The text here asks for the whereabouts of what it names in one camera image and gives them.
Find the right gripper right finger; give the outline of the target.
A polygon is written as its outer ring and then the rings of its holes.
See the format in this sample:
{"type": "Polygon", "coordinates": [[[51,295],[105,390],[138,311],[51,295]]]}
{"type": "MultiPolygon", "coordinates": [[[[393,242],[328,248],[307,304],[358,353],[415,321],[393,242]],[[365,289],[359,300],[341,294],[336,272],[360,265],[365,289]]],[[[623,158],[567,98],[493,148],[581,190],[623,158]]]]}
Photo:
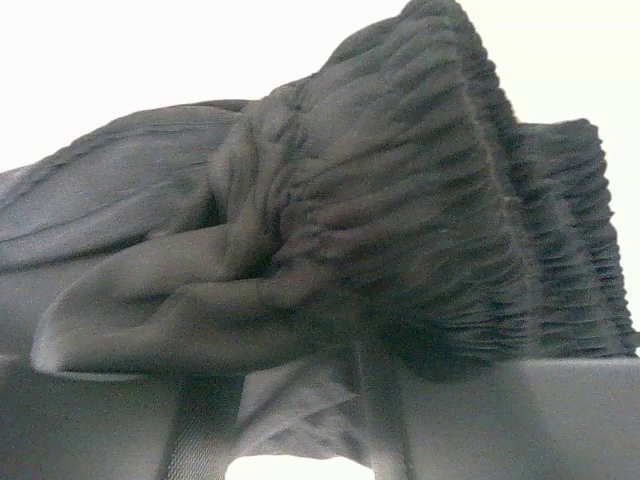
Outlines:
{"type": "Polygon", "coordinates": [[[423,379],[388,358],[359,363],[379,479],[635,479],[635,359],[502,364],[423,379]]]}

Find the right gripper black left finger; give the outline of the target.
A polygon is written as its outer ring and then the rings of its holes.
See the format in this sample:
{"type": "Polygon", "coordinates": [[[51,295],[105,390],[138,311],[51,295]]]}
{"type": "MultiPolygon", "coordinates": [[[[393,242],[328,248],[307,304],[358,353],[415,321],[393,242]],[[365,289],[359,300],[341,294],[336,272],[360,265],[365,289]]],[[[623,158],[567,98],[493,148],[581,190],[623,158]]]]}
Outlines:
{"type": "Polygon", "coordinates": [[[95,381],[1,361],[4,479],[222,479],[242,382],[95,381]]]}

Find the black trousers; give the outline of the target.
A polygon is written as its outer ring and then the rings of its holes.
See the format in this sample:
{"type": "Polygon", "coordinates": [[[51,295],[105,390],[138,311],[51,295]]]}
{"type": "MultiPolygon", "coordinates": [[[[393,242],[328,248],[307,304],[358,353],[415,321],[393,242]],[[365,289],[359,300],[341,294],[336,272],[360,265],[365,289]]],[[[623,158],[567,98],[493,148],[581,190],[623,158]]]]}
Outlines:
{"type": "Polygon", "coordinates": [[[448,379],[630,357],[588,123],[519,123],[459,3],[412,1],[257,101],[118,118],[1,177],[1,348],[47,373],[332,373],[300,435],[359,456],[353,343],[448,379]]]}

